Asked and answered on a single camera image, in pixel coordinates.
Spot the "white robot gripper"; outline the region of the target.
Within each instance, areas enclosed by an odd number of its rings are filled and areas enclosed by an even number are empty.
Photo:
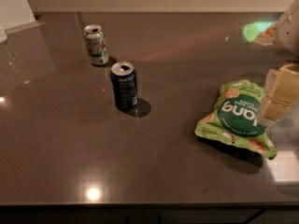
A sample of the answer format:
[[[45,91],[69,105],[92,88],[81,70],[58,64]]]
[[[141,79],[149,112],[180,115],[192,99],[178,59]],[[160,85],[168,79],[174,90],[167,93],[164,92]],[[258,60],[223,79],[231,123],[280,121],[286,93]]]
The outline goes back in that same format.
[[[299,62],[299,0],[294,0],[278,19],[274,51],[286,61]],[[264,85],[261,117],[280,120],[299,99],[299,63],[270,69]]]

